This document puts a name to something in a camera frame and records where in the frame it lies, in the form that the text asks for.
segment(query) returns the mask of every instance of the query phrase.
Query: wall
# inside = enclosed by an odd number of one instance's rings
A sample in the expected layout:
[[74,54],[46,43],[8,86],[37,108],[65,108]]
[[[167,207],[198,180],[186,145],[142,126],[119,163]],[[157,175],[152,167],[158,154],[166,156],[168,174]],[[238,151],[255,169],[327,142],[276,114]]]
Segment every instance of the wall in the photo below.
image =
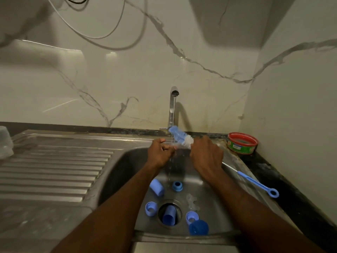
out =
[[335,223],[336,25],[337,0],[274,0],[240,125]]
[[[123,4],[52,1],[90,35],[112,29]],[[158,129],[177,86],[182,129],[235,131],[271,1],[127,0],[117,30],[90,41],[46,0],[0,0],[0,118]]]

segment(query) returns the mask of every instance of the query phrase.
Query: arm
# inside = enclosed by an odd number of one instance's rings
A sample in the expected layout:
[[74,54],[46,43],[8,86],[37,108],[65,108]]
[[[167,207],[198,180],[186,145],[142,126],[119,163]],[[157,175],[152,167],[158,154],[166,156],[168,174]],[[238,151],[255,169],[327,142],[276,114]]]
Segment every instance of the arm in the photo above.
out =
[[86,217],[52,252],[127,252],[150,182],[175,152],[174,147],[161,144],[163,142],[164,139],[154,140],[145,166]]
[[208,137],[194,140],[190,156],[195,169],[219,195],[242,233],[259,252],[324,253],[316,244],[239,187],[221,168],[223,151]]

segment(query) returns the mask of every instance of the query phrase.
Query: black cable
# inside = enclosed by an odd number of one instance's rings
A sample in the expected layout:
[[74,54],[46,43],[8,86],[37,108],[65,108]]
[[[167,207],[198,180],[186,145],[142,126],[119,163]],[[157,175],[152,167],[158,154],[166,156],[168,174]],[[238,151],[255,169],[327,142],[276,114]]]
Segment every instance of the black cable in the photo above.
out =
[[74,3],[74,4],[82,4],[82,3],[85,3],[87,0],[83,0],[83,1],[80,1],[80,2],[75,2],[73,0],[68,0],[69,2],[71,3]]

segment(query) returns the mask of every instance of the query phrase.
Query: faucet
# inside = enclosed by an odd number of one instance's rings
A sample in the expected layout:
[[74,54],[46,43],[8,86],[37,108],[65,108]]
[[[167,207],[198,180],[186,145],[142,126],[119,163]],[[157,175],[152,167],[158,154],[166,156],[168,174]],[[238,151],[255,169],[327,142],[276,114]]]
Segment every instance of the faucet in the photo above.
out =
[[159,128],[163,130],[168,130],[174,125],[174,111],[176,107],[176,97],[179,96],[179,91],[176,86],[173,86],[171,88],[171,93],[170,93],[170,110],[168,112],[168,123],[167,123],[167,128]]

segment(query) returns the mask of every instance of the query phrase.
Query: black granite counter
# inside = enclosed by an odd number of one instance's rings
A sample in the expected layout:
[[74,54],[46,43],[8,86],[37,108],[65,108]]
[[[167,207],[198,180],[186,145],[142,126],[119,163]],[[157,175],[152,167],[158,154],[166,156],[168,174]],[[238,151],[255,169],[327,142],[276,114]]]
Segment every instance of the black granite counter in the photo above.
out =
[[[19,122],[0,122],[0,126],[6,126],[10,135],[14,136],[27,129],[83,132],[83,133],[109,133],[147,136],[166,136],[165,131],[149,129],[127,129],[88,127],[57,124],[37,124]],[[207,135],[210,138],[227,138],[226,134],[188,132],[196,137]],[[283,177],[257,152],[251,155],[239,154],[241,160],[252,171],[255,177],[264,185],[276,188],[280,196],[275,201],[287,213],[291,220],[297,225],[302,233],[315,242],[326,252],[337,252],[337,227],[324,214],[320,212],[294,185]]]

